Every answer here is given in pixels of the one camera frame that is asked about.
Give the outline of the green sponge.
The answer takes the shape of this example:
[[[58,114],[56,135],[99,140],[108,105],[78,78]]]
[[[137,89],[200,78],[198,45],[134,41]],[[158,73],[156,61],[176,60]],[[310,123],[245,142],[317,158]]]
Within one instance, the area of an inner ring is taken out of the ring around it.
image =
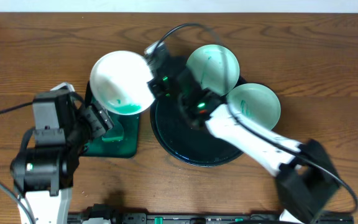
[[[103,136],[103,142],[115,142],[122,141],[124,139],[124,128],[122,124],[118,121],[114,123],[114,126],[109,129]]]

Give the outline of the white plate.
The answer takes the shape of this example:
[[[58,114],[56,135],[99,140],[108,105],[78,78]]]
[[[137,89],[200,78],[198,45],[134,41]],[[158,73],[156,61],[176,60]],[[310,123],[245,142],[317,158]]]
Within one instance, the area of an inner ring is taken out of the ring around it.
[[[152,72],[143,56],[126,50],[108,53],[93,66],[89,85],[94,98],[108,111],[133,115],[154,102],[148,82]]]

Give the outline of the mint plate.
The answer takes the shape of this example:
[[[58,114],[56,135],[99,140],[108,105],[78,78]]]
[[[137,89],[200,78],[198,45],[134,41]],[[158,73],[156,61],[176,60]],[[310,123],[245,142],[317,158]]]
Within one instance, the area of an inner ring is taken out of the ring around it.
[[[240,66],[236,56],[227,48],[209,44],[196,49],[188,58],[186,66],[202,89],[209,89],[223,96],[236,85]]]
[[[233,88],[227,94],[227,102],[253,122],[272,130],[281,115],[277,95],[267,86],[247,83]]]

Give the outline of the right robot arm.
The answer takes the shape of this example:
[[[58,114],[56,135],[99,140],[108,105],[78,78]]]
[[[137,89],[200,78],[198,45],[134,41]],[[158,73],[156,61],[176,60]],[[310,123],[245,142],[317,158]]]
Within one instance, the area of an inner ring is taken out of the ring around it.
[[[319,142],[303,144],[246,118],[235,110],[230,96],[202,88],[185,59],[152,53],[147,63],[154,76],[148,82],[154,97],[169,97],[190,126],[207,129],[270,172],[288,216],[315,222],[328,200],[346,186]]]

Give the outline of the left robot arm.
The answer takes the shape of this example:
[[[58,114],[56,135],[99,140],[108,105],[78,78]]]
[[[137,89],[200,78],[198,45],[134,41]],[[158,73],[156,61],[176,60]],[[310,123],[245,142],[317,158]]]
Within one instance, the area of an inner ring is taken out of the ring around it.
[[[11,162],[21,222],[66,223],[85,145],[114,123],[98,102],[87,105],[65,88],[39,93],[32,107],[35,127],[25,133]]]

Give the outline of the green rectangular tray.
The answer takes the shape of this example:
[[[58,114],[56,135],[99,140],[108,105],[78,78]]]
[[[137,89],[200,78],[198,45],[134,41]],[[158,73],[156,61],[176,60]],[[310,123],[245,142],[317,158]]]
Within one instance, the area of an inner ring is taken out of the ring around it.
[[[89,141],[85,145],[82,156],[86,157],[112,157],[128,159],[137,152],[137,142],[139,133],[139,114],[118,115],[108,110],[109,117],[113,123],[116,121],[124,128],[124,139],[115,142],[103,142],[102,137]]]

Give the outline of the round black tray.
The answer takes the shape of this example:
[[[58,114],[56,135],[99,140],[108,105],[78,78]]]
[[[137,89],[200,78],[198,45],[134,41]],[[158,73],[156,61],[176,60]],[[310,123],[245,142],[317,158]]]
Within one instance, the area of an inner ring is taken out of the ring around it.
[[[193,129],[168,98],[156,100],[150,108],[152,130],[160,145],[173,157],[193,166],[227,164],[243,154],[233,145],[213,137],[204,129]]]

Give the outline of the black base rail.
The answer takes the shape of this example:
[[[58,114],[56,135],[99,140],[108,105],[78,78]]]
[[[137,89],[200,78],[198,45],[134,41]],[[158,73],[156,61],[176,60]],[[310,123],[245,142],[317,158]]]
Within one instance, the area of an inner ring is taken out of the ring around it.
[[[275,213],[250,215],[207,215],[207,214],[148,214],[122,213],[109,205],[96,204],[82,213],[71,213],[69,224],[110,223],[110,224],[231,224],[231,223],[285,223]]]

